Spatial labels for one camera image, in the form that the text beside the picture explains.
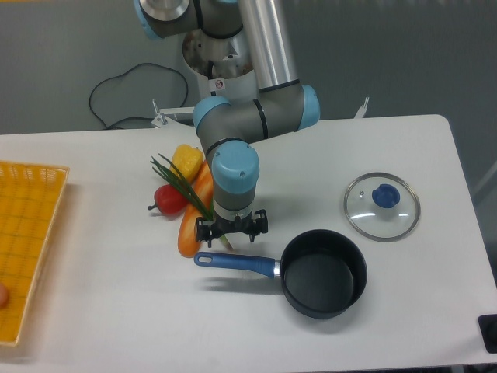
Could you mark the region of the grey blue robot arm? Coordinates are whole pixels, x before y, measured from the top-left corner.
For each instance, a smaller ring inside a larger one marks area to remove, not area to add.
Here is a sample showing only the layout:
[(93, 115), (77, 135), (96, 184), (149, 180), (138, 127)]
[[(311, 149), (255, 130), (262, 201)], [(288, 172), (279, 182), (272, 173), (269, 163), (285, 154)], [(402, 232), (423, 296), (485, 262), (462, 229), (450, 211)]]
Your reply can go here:
[(268, 229), (266, 212), (253, 205), (259, 157), (253, 144), (318, 122), (316, 92), (297, 77), (281, 1), (137, 1), (152, 39), (184, 35), (183, 57), (209, 82), (193, 109), (204, 163), (178, 235), (185, 257), (200, 248), (196, 221), (208, 237)]

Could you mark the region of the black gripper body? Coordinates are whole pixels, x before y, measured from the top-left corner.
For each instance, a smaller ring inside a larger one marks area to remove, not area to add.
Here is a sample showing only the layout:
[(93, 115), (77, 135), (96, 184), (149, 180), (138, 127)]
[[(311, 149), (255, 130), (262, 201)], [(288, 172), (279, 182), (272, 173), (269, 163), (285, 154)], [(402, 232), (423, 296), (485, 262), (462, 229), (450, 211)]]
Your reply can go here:
[(230, 233), (254, 235), (252, 215), (249, 214), (243, 218), (235, 217), (233, 220), (229, 220), (222, 218), (217, 212), (215, 212), (212, 233), (214, 237), (221, 237)]

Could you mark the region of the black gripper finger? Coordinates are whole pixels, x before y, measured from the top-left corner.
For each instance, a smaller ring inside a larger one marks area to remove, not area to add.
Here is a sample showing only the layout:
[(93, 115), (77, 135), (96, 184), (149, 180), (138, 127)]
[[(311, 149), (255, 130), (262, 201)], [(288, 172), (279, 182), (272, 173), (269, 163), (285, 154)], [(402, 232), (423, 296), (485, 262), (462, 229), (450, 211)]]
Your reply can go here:
[(214, 234), (212, 232), (214, 222), (206, 218), (198, 217), (195, 223), (195, 240), (197, 242), (205, 242), (208, 248), (212, 247)]
[(250, 243), (254, 243), (255, 237), (261, 234), (266, 234), (269, 231), (269, 222), (265, 209), (255, 211), (252, 214), (251, 220), (246, 228), (246, 234), (249, 237)]

